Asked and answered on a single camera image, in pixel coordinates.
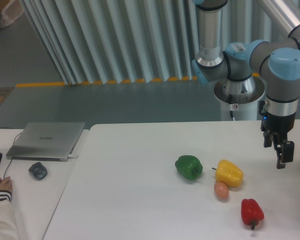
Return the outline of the person's hand on mouse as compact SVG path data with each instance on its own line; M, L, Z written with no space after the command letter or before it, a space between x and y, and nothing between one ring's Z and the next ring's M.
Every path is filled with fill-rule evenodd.
M0 178L0 192L13 193L13 181L10 176Z

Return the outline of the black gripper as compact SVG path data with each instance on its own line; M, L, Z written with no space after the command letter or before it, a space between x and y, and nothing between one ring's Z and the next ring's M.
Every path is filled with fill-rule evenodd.
M262 116L260 129L263 132L263 147L272 146L276 151L277 169L284 169L286 163L294 159L295 143L287 139L287 133L294 127L296 100L278 102L271 99L259 103L258 112Z

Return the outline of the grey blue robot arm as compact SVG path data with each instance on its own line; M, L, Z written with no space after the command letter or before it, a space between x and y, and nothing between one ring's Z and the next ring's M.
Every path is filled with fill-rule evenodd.
M230 43L221 48L221 23L225 0L196 0L199 18L199 51L192 62L202 83L217 81L215 96L234 105L258 103L264 147L273 147L276 167L283 169L294 158L288 140L300 95L300 9L291 0L262 0L261 7L286 36L285 40Z

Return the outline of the white striped sleeve forearm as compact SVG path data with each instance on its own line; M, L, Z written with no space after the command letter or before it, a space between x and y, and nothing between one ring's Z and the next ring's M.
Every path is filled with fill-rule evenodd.
M0 190L0 240L20 239L11 197L10 191Z

